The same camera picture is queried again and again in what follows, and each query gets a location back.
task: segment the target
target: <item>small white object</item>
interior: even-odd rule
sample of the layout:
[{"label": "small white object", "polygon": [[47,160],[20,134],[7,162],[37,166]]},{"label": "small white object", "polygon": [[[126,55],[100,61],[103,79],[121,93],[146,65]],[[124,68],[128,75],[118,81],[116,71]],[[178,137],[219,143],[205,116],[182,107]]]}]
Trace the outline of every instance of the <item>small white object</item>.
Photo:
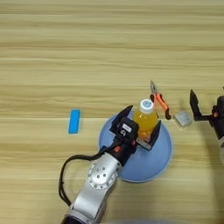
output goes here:
[{"label": "small white object", "polygon": [[154,110],[154,103],[152,100],[144,99],[140,102],[140,110],[144,114],[150,114]]},{"label": "small white object", "polygon": [[124,124],[122,125],[122,127],[123,127],[125,130],[127,130],[128,132],[131,132],[131,127],[129,127],[126,123],[124,123]]},{"label": "small white object", "polygon": [[185,111],[177,113],[174,118],[181,126],[190,125],[193,122],[193,119],[189,116],[189,114]]}]

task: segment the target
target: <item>round blue plate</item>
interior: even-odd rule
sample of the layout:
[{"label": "round blue plate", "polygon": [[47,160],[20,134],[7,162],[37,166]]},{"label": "round blue plate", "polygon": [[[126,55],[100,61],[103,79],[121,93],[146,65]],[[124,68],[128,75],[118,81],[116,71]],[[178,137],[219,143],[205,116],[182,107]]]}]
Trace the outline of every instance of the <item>round blue plate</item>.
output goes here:
[{"label": "round blue plate", "polygon": [[[110,146],[115,135],[109,131],[115,115],[109,118],[101,129],[99,148],[103,145]],[[172,159],[172,138],[168,129],[161,123],[158,139],[152,150],[147,151],[137,146],[136,153],[131,155],[126,165],[122,168],[120,178],[129,182],[145,182],[155,179],[168,166]]]}]

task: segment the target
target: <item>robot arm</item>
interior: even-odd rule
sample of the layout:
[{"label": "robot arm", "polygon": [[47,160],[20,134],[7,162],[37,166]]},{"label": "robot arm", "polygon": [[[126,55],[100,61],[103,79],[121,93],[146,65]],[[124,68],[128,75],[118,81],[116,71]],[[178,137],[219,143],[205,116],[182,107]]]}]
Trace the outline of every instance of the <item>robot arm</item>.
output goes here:
[{"label": "robot arm", "polygon": [[90,165],[87,180],[61,224],[99,223],[116,178],[130,156],[136,152],[137,145],[150,150],[158,139],[161,122],[154,129],[148,143],[137,138],[138,124],[127,117],[131,109],[132,106],[127,107],[112,122],[110,131],[115,134],[114,141],[108,148],[105,147],[102,156]]}]

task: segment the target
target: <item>orange object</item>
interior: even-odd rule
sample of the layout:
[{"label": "orange object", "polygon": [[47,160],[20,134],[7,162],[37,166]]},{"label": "orange object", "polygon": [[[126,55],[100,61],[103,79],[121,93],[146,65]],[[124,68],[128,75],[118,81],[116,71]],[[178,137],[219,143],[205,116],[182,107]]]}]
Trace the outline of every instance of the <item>orange object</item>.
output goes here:
[{"label": "orange object", "polygon": [[161,107],[164,109],[165,118],[167,120],[170,120],[172,118],[170,115],[170,109],[169,109],[168,105],[166,104],[166,102],[164,101],[163,96],[158,92],[158,89],[153,81],[150,82],[150,89],[152,92],[152,94],[150,95],[151,100],[153,102],[155,102],[155,100],[157,100],[159,102]]},{"label": "orange object", "polygon": [[115,148],[114,148],[114,152],[119,152],[121,150],[121,146],[116,146]]},{"label": "orange object", "polygon": [[133,121],[139,126],[138,137],[147,141],[158,124],[158,114],[154,110],[154,104],[151,100],[141,101],[140,107],[134,111]]}]

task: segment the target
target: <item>black cable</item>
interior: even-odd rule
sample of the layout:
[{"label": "black cable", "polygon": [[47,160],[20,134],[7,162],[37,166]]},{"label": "black cable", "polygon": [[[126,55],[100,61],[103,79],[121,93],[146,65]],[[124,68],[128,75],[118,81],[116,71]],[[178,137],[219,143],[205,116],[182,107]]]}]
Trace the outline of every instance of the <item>black cable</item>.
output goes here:
[{"label": "black cable", "polygon": [[63,181],[64,172],[65,172],[67,164],[75,159],[81,159],[81,160],[87,160],[87,161],[96,160],[96,159],[100,158],[105,151],[111,150],[111,149],[115,148],[117,145],[120,145],[122,143],[122,141],[123,140],[114,141],[108,148],[105,147],[105,150],[100,150],[98,153],[96,153],[93,156],[74,155],[66,160],[66,162],[62,165],[60,175],[59,175],[59,196],[62,200],[64,200],[66,202],[66,204],[69,207],[71,206],[71,201],[67,197],[67,194],[64,189],[64,181]]}]

